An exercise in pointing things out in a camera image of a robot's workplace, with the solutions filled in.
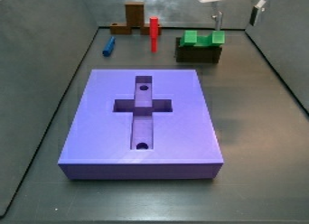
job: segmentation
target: purple block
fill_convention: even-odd
[[[223,158],[195,70],[92,70],[57,164],[69,179],[213,178]]]

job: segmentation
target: wooden block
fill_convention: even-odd
[[[161,33],[161,26],[160,24],[157,25],[157,35],[160,35]],[[145,23],[141,27],[140,27],[140,35],[149,35],[149,24]]]
[[[125,23],[112,23],[109,25],[110,34],[131,34],[131,28]]]
[[[144,23],[143,18],[143,2],[127,2],[125,19],[129,27],[141,27]]]

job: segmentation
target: blue cylinder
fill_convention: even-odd
[[[102,55],[106,57],[110,55],[110,52],[113,50],[113,45],[114,45],[114,37],[110,36],[104,48],[102,48]]]

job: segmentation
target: gray floor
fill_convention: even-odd
[[[176,64],[175,37],[157,53],[136,32],[100,30],[2,221],[309,221],[309,119],[243,32],[227,32],[220,61]],[[224,165],[216,178],[70,182],[56,166],[90,69],[196,69]]]

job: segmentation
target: cross-shaped slot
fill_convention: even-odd
[[[129,149],[153,149],[153,112],[172,112],[171,99],[152,99],[152,76],[136,76],[133,99],[114,99],[113,112],[131,112]]]

